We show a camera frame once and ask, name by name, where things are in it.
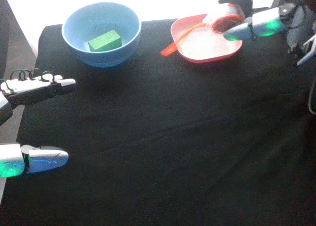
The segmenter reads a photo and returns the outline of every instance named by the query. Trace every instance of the rectangular green block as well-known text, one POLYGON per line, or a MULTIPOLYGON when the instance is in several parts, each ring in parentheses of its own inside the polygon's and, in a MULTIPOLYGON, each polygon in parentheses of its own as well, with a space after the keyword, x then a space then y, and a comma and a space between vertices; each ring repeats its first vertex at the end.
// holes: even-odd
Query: rectangular green block
POLYGON ((88 43, 91 51, 102 52, 121 47, 122 39, 116 31, 111 30, 88 43))

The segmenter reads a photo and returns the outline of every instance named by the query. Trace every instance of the pink plate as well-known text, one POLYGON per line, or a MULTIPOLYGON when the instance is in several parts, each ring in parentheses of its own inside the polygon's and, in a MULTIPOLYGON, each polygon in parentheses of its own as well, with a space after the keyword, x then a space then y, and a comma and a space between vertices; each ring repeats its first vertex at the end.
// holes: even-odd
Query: pink plate
MULTIPOLYGON (((201 23, 206 14, 178 19, 171 26, 174 42, 188 29, 201 23)), ((177 45, 180 54, 193 63, 205 63, 228 58, 241 47, 242 41, 230 42, 222 34, 206 31, 205 27, 198 27, 190 32, 177 45)))

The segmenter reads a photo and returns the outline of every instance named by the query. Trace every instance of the orange handle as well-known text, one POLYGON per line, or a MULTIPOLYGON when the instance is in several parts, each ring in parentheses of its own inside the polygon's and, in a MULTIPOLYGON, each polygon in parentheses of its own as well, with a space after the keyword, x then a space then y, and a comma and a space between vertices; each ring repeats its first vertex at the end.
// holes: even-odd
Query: orange handle
POLYGON ((179 40, 177 40, 177 42, 173 42, 171 43, 170 45, 168 45, 165 49, 163 49, 160 54, 163 55, 163 56, 168 56, 170 54, 172 54, 173 52, 175 52, 178 48, 177 48, 177 45, 179 44, 179 42, 184 38, 186 37, 191 31, 193 31, 195 28, 198 28, 198 27, 203 27, 205 26, 205 23, 201 22, 201 23, 198 23, 196 25, 194 25, 193 27, 191 27, 190 29, 188 29, 180 38, 179 40))

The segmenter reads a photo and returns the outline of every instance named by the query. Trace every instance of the bowl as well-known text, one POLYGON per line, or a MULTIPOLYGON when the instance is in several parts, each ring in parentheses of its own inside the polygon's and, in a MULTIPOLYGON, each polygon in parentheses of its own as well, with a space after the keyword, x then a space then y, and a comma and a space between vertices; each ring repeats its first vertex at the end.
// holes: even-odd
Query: bowl
MULTIPOLYGON (((201 23, 206 14, 180 18, 171 26, 171 35, 176 42, 188 29, 201 23)), ((234 55, 242 41, 231 42, 223 34, 198 27, 190 32, 182 42, 177 44, 180 55, 192 63, 207 63, 234 55)))
POLYGON ((100 68, 113 67, 126 61, 137 49, 141 21, 129 7, 100 2, 80 8, 62 26, 62 36, 75 56, 82 62, 100 68), (103 52, 90 51, 88 41, 115 30, 122 46, 103 52))

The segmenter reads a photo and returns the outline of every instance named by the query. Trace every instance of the bowl rim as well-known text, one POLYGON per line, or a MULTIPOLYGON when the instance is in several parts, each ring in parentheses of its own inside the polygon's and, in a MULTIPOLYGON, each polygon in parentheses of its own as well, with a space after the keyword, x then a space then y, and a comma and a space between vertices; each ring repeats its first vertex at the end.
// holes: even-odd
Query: bowl rim
POLYGON ((73 12, 73 13, 66 19, 66 21, 63 23, 63 25, 62 25, 62 27, 61 27, 61 34, 62 34, 62 36, 63 36, 64 41, 65 41, 70 47, 72 47, 72 48, 75 49, 75 50, 78 50, 78 51, 81 51, 81 52, 84 52, 84 53, 88 53, 88 54, 104 54, 104 53, 110 53, 110 52, 119 50, 119 49, 121 49, 121 48, 123 48, 123 47, 129 45, 129 44, 130 44, 132 41, 134 41, 134 40, 136 39, 136 37, 139 35, 139 33, 140 33, 140 31, 141 31, 141 28, 142 28, 142 21, 139 19, 139 16, 137 15, 137 13, 136 13, 133 9, 131 9, 130 7, 128 7, 128 6, 124 5, 124 4, 121 4, 121 3, 117 3, 117 2, 96 2, 96 3, 92 3, 92 4, 89 4, 89 5, 83 6, 83 7, 79 8, 79 9, 77 9, 75 12, 73 12), (115 48, 115 49, 111 49, 111 50, 107 50, 107 51, 102 51, 102 52, 83 50, 83 49, 79 49, 79 48, 73 46, 72 44, 70 44, 70 42, 66 39, 65 33, 64 33, 65 24, 67 23, 68 19, 69 19, 74 13, 76 13, 77 11, 79 11, 79 10, 85 8, 85 7, 93 6, 93 5, 100 4, 100 3, 107 3, 107 4, 112 3, 112 4, 121 5, 121 6, 124 6, 124 7, 128 8, 128 9, 130 9, 130 10, 136 15, 136 17, 138 18, 138 22, 139 22, 139 27, 138 27, 138 31, 137 31, 136 35, 135 35, 129 42, 127 42, 125 45, 122 45, 122 46, 120 46, 120 47, 118 47, 118 48, 115 48))

